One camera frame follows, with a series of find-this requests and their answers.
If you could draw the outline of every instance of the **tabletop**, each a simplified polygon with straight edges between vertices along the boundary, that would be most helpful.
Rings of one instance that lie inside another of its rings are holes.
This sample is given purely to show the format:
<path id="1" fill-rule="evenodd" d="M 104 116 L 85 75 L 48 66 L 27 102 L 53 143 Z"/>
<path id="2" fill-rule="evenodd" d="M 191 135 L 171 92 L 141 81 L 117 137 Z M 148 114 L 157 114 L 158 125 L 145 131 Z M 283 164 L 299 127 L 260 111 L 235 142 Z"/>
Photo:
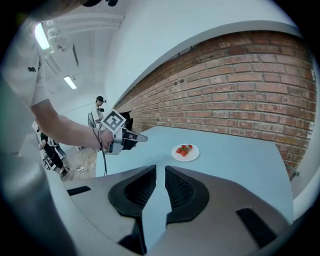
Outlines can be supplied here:
<path id="1" fill-rule="evenodd" d="M 145 243 L 150 248 L 165 231 L 166 214 L 171 211 L 165 189 L 165 166 L 181 167 L 234 181 L 273 206 L 291 224 L 294 219 L 293 196 L 285 164 L 276 145 L 271 141 L 232 136 L 206 131 L 155 126 L 141 134 L 147 142 L 123 150 L 119 155 L 106 155 L 108 175 L 142 166 L 156 165 L 156 189 L 142 212 L 144 219 L 158 221 L 143 224 Z M 193 144 L 200 150 L 197 159 L 180 162 L 171 156 L 172 149 L 181 144 Z M 103 156 L 97 154 L 96 177 L 104 175 Z"/>

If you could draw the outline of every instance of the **man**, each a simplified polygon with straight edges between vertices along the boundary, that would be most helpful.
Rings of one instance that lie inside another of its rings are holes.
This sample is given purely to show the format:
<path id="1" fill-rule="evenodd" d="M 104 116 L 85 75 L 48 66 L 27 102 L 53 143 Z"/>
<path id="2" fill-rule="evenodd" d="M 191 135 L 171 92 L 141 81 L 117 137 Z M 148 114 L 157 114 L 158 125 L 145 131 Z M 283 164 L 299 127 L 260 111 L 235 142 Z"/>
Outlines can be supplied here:
<path id="1" fill-rule="evenodd" d="M 94 122 L 100 122 L 104 118 L 103 108 L 100 108 L 104 103 L 104 98 L 102 96 L 98 96 L 95 99 L 95 106 L 92 109 L 92 117 Z"/>
<path id="2" fill-rule="evenodd" d="M 1 76 L 35 115 L 41 130 L 53 140 L 73 146 L 100 148 L 98 129 L 81 125 L 59 115 L 50 103 L 45 85 L 45 70 L 35 39 L 35 26 L 66 14 L 82 4 L 92 6 L 100 0 L 50 0 L 21 25 L 3 59 Z M 103 148 L 113 141 L 109 130 L 100 134 Z"/>
<path id="3" fill-rule="evenodd" d="M 49 145 L 48 136 L 45 135 L 43 132 L 41 132 L 40 138 L 41 138 L 40 149 L 44 150 L 46 152 L 47 156 L 50 158 L 50 160 L 55 164 L 55 166 L 60 169 L 61 177 L 62 178 L 65 177 L 68 173 L 68 170 L 64 167 L 64 163 L 61 161 L 58 153 L 55 150 L 55 147 L 52 145 Z"/>

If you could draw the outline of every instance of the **baseball cap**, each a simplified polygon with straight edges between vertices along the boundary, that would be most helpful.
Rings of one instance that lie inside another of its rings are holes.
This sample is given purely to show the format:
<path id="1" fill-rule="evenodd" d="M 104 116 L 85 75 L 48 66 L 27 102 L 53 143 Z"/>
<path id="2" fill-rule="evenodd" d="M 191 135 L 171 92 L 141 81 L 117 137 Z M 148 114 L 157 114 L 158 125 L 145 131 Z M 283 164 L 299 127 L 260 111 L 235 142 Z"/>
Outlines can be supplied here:
<path id="1" fill-rule="evenodd" d="M 100 102 L 104 102 L 104 97 L 102 96 L 98 96 L 96 97 L 97 101 L 100 101 Z"/>
<path id="2" fill-rule="evenodd" d="M 99 4 L 102 0 L 89 0 L 89 1 L 86 1 L 83 6 L 85 7 L 92 7 L 92 6 L 95 6 L 97 4 Z"/>

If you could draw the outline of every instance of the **floor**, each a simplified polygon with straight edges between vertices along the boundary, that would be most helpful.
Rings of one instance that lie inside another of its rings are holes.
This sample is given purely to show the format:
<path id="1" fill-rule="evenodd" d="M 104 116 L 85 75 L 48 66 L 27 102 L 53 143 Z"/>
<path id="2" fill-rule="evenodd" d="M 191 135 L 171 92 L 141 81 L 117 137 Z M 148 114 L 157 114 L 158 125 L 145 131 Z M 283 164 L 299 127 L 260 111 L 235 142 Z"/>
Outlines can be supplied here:
<path id="1" fill-rule="evenodd" d="M 97 149 L 82 148 L 80 152 L 75 147 L 65 151 L 66 158 L 62 160 L 65 166 L 69 167 L 69 173 L 62 178 L 62 181 L 76 181 L 96 177 Z M 83 167 L 84 172 L 80 173 L 77 168 Z"/>

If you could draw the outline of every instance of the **white plate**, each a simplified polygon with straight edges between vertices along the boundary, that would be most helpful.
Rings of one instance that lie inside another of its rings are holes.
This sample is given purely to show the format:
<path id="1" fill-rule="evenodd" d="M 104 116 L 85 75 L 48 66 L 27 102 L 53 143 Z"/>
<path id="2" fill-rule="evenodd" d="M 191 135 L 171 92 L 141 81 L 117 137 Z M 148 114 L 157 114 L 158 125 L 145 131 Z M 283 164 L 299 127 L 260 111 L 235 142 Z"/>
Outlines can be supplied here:
<path id="1" fill-rule="evenodd" d="M 181 148 L 182 145 L 192 145 L 192 150 L 189 151 L 189 153 L 186 156 L 182 156 L 181 154 L 177 153 L 177 149 Z M 178 161 L 181 162 L 189 162 L 192 160 L 195 160 L 200 154 L 199 148 L 193 144 L 189 144 L 189 143 L 182 143 L 179 144 L 177 146 L 175 146 L 172 151 L 171 151 L 171 156 Z"/>

